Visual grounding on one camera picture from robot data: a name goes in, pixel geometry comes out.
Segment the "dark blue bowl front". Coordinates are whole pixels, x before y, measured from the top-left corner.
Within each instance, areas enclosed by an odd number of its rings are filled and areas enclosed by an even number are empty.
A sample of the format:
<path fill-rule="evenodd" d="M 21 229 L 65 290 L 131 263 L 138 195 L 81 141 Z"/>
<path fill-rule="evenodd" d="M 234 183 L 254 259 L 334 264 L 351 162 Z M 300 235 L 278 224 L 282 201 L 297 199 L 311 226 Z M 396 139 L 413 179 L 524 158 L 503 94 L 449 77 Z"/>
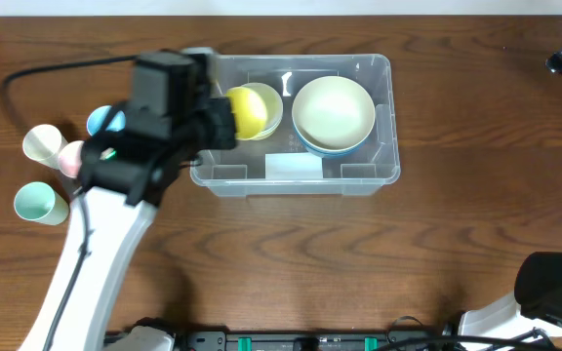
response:
<path fill-rule="evenodd" d="M 305 137 L 301 135 L 297 127 L 294 127 L 294 132 L 297 135 L 297 140 L 301 142 L 302 146 L 306 149 L 307 152 L 310 152 L 321 158 L 340 158 L 347 156 L 359 150 L 370 139 L 370 135 L 367 135 L 363 140 L 352 147 L 341 150 L 327 150 L 310 143 Z"/>

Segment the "large beige bowl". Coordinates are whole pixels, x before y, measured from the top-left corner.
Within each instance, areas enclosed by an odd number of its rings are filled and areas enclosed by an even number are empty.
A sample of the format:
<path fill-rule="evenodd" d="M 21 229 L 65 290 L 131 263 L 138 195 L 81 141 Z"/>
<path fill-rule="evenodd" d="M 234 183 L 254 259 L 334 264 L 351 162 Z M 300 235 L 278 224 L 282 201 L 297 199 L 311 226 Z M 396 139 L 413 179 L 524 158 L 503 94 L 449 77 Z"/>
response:
<path fill-rule="evenodd" d="M 327 150 L 352 147 L 372 132 L 376 108 L 358 83 L 340 76 L 317 78 L 300 89 L 292 119 L 303 137 Z"/>

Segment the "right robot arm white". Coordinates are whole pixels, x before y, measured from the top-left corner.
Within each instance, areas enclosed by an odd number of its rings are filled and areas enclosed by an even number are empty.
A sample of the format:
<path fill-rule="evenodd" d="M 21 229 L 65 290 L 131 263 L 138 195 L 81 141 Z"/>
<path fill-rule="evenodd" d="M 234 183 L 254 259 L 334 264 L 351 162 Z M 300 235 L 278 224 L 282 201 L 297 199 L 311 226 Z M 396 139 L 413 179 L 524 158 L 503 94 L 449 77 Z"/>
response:
<path fill-rule="evenodd" d="M 462 313 L 453 335 L 458 338 L 454 345 L 463 350 L 550 348 L 553 337 L 562 337 L 562 253 L 530 254 L 518 271 L 514 291 Z"/>

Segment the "light blue cup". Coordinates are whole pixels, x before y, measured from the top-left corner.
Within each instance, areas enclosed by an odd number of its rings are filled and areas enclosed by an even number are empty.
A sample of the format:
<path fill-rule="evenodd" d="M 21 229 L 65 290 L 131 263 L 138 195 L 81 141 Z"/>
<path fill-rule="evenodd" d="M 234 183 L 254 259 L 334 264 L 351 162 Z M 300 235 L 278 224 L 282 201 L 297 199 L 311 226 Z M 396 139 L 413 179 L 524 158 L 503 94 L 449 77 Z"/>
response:
<path fill-rule="evenodd" d="M 104 105 L 95 109 L 88 117 L 86 122 L 86 129 L 90 136 L 93 136 L 102 126 L 107 113 L 109 112 L 111 106 Z M 107 126 L 108 131 L 118 132 L 124 129 L 126 123 L 126 117 L 123 112 L 118 112 L 111 120 L 110 124 Z"/>

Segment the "pink cup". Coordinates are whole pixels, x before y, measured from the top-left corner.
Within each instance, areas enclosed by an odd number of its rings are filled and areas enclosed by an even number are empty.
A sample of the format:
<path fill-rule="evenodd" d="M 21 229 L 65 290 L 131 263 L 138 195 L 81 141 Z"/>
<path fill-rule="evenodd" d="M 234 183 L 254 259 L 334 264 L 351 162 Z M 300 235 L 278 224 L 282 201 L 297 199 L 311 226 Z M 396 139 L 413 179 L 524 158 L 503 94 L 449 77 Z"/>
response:
<path fill-rule="evenodd" d="M 69 143 L 60 151 L 58 167 L 64 176 L 77 178 L 82 165 L 81 151 L 83 144 L 83 140 L 76 140 Z"/>

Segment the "cream white cup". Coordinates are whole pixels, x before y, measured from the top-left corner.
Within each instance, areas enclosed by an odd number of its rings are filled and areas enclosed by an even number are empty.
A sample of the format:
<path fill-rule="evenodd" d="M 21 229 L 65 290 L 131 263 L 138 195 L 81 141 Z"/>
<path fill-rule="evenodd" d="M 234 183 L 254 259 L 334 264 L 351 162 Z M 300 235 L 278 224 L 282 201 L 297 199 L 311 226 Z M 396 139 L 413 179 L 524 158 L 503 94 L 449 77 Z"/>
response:
<path fill-rule="evenodd" d="M 60 152 L 67 145 L 68 141 L 56 126 L 41 124 L 26 133 L 21 148 L 29 160 L 57 170 Z"/>

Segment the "yellow cup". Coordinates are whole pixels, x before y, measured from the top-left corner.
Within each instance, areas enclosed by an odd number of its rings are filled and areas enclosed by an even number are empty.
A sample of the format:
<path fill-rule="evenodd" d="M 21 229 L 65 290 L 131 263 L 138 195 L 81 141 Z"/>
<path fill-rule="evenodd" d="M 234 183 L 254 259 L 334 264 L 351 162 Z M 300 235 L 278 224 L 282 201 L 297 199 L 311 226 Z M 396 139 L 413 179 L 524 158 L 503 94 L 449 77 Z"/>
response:
<path fill-rule="evenodd" d="M 267 123 L 267 109 L 254 90 L 235 87 L 229 89 L 225 96 L 231 104 L 237 139 L 252 139 L 263 131 Z"/>

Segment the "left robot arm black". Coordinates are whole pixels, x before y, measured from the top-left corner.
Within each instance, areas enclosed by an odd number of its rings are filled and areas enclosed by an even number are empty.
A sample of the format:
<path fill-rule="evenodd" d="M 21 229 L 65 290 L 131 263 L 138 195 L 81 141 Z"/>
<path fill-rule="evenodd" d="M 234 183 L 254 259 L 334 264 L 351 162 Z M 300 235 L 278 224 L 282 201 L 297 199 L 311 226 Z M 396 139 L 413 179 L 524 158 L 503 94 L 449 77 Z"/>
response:
<path fill-rule="evenodd" d="M 24 350 L 100 350 L 125 273 L 164 193 L 202 150 L 232 149 L 236 126 L 213 91 L 211 48 L 132 56 L 128 99 L 81 150 L 56 272 Z"/>

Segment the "mint green cup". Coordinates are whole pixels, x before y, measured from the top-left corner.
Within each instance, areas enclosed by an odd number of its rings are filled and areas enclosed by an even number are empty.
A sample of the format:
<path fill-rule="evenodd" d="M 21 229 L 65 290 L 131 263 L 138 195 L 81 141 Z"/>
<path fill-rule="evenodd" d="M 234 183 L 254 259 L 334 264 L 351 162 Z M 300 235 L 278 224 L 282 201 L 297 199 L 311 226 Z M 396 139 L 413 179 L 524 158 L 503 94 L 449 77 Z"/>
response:
<path fill-rule="evenodd" d="M 46 225 L 61 224 L 69 214 L 69 206 L 61 195 L 39 181 L 30 182 L 18 191 L 14 209 L 20 218 Z"/>

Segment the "small white bowl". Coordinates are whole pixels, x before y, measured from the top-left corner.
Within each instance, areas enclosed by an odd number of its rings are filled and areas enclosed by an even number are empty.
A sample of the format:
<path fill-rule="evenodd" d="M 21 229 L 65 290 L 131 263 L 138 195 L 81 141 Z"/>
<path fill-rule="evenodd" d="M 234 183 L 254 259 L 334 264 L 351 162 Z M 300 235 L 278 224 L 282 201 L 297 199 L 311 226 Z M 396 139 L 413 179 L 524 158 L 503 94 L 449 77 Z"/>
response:
<path fill-rule="evenodd" d="M 253 137 L 253 140 L 262 140 L 270 137 L 278 128 L 283 116 L 283 100 L 277 91 L 264 83 L 247 83 L 244 88 L 250 89 L 257 93 L 262 99 L 266 111 L 267 122 L 264 129 Z"/>

